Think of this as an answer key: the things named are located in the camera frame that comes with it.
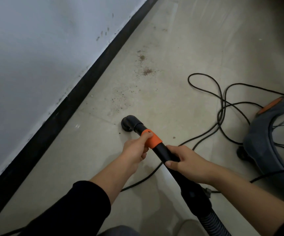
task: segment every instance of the wall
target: wall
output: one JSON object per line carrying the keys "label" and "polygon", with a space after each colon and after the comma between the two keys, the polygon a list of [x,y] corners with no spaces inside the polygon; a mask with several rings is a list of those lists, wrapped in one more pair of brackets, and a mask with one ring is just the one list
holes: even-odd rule
{"label": "wall", "polygon": [[146,0],[0,0],[0,174]]}

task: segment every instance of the black pipe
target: black pipe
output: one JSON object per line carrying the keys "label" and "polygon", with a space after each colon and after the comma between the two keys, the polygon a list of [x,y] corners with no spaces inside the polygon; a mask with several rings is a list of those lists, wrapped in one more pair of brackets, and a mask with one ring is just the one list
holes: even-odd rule
{"label": "black pipe", "polygon": [[[133,115],[129,115],[122,119],[121,126],[125,131],[135,131],[141,135],[147,128],[143,123]],[[179,158],[171,153],[171,151],[163,144],[159,143],[152,149],[159,159],[165,163],[168,160],[179,162]],[[187,179],[178,171],[167,168],[170,174],[180,187],[181,195],[189,207],[191,213],[198,217],[202,226],[206,229],[210,236],[230,236],[222,222],[212,209],[211,202],[202,187]]]}

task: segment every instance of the black wheel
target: black wheel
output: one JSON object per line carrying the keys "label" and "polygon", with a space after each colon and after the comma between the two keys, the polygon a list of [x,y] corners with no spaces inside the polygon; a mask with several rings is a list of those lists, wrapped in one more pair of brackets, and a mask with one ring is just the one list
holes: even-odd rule
{"label": "black wheel", "polygon": [[122,127],[122,129],[123,129],[124,131],[128,131],[128,132],[133,131],[133,129],[131,129],[129,126],[127,126],[127,125],[124,123],[124,119],[125,119],[125,118],[123,118],[123,119],[121,120],[121,127]]}
{"label": "black wheel", "polygon": [[244,161],[249,161],[250,163],[255,163],[254,159],[252,159],[247,152],[245,151],[244,147],[238,147],[236,150],[236,154],[239,157],[239,159]]}

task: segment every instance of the power cord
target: power cord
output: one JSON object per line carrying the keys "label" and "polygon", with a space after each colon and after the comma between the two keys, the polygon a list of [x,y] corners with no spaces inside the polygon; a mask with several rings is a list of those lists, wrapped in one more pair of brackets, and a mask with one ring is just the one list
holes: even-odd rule
{"label": "power cord", "polygon": [[[212,79],[215,84],[217,85],[218,87],[218,91],[219,91],[219,95],[215,94],[215,93],[212,93],[210,91],[207,91],[207,90],[204,90],[204,89],[201,89],[201,88],[198,88],[196,86],[194,86],[191,82],[190,82],[190,77],[191,76],[194,76],[194,75],[203,75],[203,76],[206,76],[210,79]],[[235,85],[243,85],[243,86],[247,86],[247,87],[251,87],[251,88],[257,88],[257,89],[261,89],[261,90],[264,90],[264,91],[267,91],[267,92],[271,92],[271,93],[276,93],[276,94],[279,94],[279,95],[282,95],[284,96],[284,93],[280,93],[280,92],[277,92],[277,91],[273,91],[273,90],[269,90],[269,89],[265,89],[265,88],[261,88],[261,87],[258,87],[258,86],[254,86],[254,85],[249,85],[249,84],[244,84],[244,83],[235,83],[235,84],[231,84],[230,86],[228,86],[225,91],[224,91],[224,96],[222,94],[222,91],[221,91],[221,87],[219,85],[219,83],[214,79],[212,78],[210,75],[206,75],[206,74],[202,74],[202,73],[194,73],[194,74],[191,74],[188,76],[188,83],[190,86],[192,86],[193,88],[197,89],[197,90],[200,90],[200,91],[203,91],[203,92],[206,92],[206,93],[209,93],[209,94],[212,94],[214,95],[215,97],[217,97],[220,102],[221,102],[221,109],[218,111],[218,114],[217,114],[217,121],[216,123],[209,129],[207,130],[206,132],[204,132],[203,134],[200,134],[199,136],[196,136],[194,138],[191,138],[183,143],[181,143],[179,146],[182,146],[190,141],[193,141],[195,139],[198,139],[200,137],[203,137],[199,142],[197,142],[195,144],[195,146],[192,148],[192,150],[194,151],[196,149],[196,147],[201,143],[203,142],[205,139],[207,139],[208,137],[212,136],[213,134],[215,134],[217,131],[221,131],[222,134],[225,136],[225,138],[229,141],[231,141],[232,143],[235,143],[237,145],[242,145],[242,143],[239,143],[239,142],[236,142],[232,139],[230,139],[223,131],[221,125],[222,123],[224,122],[224,119],[225,119],[225,113],[226,113],[226,108],[227,107],[234,107],[237,111],[239,111],[239,113],[246,119],[248,125],[250,125],[250,121],[249,119],[246,117],[246,115],[236,106],[236,105],[239,105],[239,104],[252,104],[252,105],[256,105],[258,106],[259,108],[263,108],[261,105],[257,104],[257,103],[253,103],[253,102],[238,102],[238,103],[230,103],[226,100],[226,96],[227,96],[227,91],[229,90],[230,87],[232,86],[235,86]],[[281,126],[284,126],[284,121],[282,123],[280,123],[279,125],[277,126],[274,126],[273,128],[277,128],[277,127],[281,127]],[[278,147],[281,147],[281,148],[284,148],[284,144],[278,144],[278,143],[275,143],[276,146]],[[135,184],[133,185],[130,185],[128,187],[125,187],[121,190],[122,191],[125,191],[125,190],[128,190],[128,189],[131,189],[137,185],[140,185],[141,183],[143,183],[144,181],[146,181],[147,179],[149,179],[152,175],[155,174],[155,172],[160,168],[160,166],[163,165],[163,163],[160,163],[156,168],[155,170],[149,174],[147,177],[145,177],[144,179],[140,180],[139,182],[136,182]],[[255,181],[258,181],[260,179],[263,179],[263,178],[266,178],[266,177],[270,177],[272,175],[275,175],[275,174],[282,174],[284,173],[284,170],[278,170],[278,171],[274,171],[274,172],[270,172],[268,174],[264,174],[264,175],[261,175],[253,180],[250,181],[250,183],[254,183]],[[206,194],[209,196],[211,193],[220,193],[220,191],[215,191],[215,190],[210,190],[209,188],[205,188],[204,189]],[[19,229],[16,229],[16,230],[13,230],[13,231],[10,231],[6,234],[2,234],[0,236],[10,236],[10,235],[13,235],[13,234],[17,234],[19,232],[21,232],[25,227],[22,227],[22,228],[19,228]]]}

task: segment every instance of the person's right arm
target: person's right arm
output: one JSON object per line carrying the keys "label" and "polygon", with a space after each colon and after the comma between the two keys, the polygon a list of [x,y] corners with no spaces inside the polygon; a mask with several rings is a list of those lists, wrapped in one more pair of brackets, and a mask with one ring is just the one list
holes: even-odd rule
{"label": "person's right arm", "polygon": [[219,190],[262,236],[272,236],[284,224],[284,202],[232,171],[209,162],[186,146],[167,146],[180,162],[165,165],[188,179]]}

